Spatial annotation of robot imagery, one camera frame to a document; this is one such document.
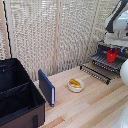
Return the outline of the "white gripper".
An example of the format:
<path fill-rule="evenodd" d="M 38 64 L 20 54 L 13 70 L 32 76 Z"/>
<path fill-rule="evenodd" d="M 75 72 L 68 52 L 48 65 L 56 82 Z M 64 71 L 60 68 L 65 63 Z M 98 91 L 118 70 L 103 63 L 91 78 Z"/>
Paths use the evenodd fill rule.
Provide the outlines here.
<path fill-rule="evenodd" d="M 116 38 L 113 33 L 106 33 L 104 38 L 105 44 L 111 44 L 113 46 L 123 46 L 128 47 L 128 36 L 123 38 Z"/>

